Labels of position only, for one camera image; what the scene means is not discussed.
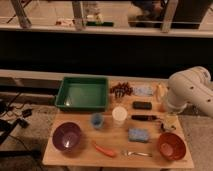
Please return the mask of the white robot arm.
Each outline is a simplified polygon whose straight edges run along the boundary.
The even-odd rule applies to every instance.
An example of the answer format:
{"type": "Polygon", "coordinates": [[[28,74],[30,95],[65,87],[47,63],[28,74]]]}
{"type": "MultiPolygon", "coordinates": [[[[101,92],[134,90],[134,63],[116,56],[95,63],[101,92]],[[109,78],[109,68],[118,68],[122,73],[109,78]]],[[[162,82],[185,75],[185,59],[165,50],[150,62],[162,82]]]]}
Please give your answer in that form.
{"type": "Polygon", "coordinates": [[[172,74],[168,79],[169,90],[163,106],[169,113],[181,113],[191,103],[213,118],[213,90],[209,88],[211,75],[201,66],[172,74]]]}

